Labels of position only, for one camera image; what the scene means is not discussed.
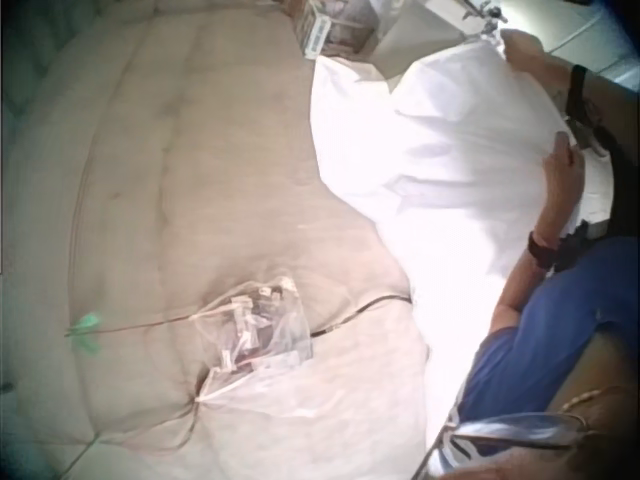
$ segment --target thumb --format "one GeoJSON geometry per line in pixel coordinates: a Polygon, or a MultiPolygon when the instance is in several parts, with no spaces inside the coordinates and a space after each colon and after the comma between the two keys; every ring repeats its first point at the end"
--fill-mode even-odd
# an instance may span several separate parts
{"type": "Polygon", "coordinates": [[[556,133],[556,139],[553,145],[553,156],[556,157],[556,160],[560,160],[567,165],[571,162],[569,135],[567,135],[566,132],[556,133]]]}

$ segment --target person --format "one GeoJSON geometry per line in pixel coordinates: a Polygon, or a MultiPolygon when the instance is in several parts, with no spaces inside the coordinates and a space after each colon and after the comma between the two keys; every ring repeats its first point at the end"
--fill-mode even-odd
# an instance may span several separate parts
{"type": "Polygon", "coordinates": [[[511,66],[561,96],[567,115],[609,151],[614,200],[604,238],[572,268],[549,275],[585,181],[580,149],[557,134],[544,162],[546,205],[506,281],[449,421],[561,411],[584,419],[595,434],[555,452],[498,448],[443,431],[422,467],[449,472],[440,477],[446,480],[624,478],[614,469],[637,463],[627,460],[637,453],[638,96],[545,54],[532,35],[505,30],[502,37],[511,66]]]}

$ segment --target blue shirt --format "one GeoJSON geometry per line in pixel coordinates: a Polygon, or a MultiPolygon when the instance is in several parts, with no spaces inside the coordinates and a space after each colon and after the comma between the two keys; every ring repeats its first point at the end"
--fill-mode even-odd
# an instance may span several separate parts
{"type": "MultiPolygon", "coordinates": [[[[637,373],[638,249],[637,238],[604,240],[574,268],[546,280],[518,327],[484,340],[450,420],[546,411],[598,330],[620,340],[637,373]]],[[[445,443],[469,456],[455,441],[445,443]]]]}

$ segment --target black cable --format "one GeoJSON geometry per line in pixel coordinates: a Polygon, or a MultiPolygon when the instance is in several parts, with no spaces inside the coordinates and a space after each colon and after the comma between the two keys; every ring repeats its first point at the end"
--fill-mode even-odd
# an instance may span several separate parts
{"type": "Polygon", "coordinates": [[[403,302],[411,303],[411,298],[405,297],[404,295],[382,295],[380,297],[374,298],[368,303],[365,303],[363,306],[358,308],[351,315],[348,315],[347,317],[345,317],[342,321],[334,325],[331,325],[327,328],[323,328],[322,330],[318,330],[317,332],[313,332],[311,334],[311,338],[318,338],[318,337],[321,337],[322,335],[326,335],[327,333],[333,332],[334,330],[342,327],[346,323],[349,323],[351,320],[357,318],[360,314],[366,312],[374,305],[377,305],[380,302],[384,302],[385,300],[401,300],[403,302]]]}

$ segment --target white sheet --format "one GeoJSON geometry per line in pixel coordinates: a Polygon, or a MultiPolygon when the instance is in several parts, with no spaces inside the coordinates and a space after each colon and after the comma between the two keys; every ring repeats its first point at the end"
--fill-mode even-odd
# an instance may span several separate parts
{"type": "MultiPolygon", "coordinates": [[[[376,222],[410,279],[430,348],[429,446],[543,205],[541,162],[566,125],[481,42],[415,62],[393,93],[370,65],[320,58],[311,127],[322,180],[376,222]]],[[[607,177],[602,164],[588,171],[607,177]]],[[[606,210],[609,184],[588,183],[590,210],[606,210]]]]}

